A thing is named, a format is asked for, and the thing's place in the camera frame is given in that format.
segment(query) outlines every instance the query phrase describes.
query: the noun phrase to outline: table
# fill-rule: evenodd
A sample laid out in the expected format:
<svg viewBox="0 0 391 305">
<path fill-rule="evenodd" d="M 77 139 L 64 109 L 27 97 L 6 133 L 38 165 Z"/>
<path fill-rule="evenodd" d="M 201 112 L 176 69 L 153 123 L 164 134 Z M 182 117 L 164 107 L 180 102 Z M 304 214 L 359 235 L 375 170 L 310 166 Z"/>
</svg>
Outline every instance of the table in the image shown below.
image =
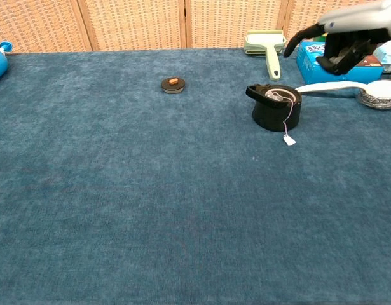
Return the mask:
<svg viewBox="0 0 391 305">
<path fill-rule="evenodd" d="M 287 146 L 241 49 L 9 61 L 0 304 L 391 304 L 391 111 L 310 93 Z"/>
</svg>

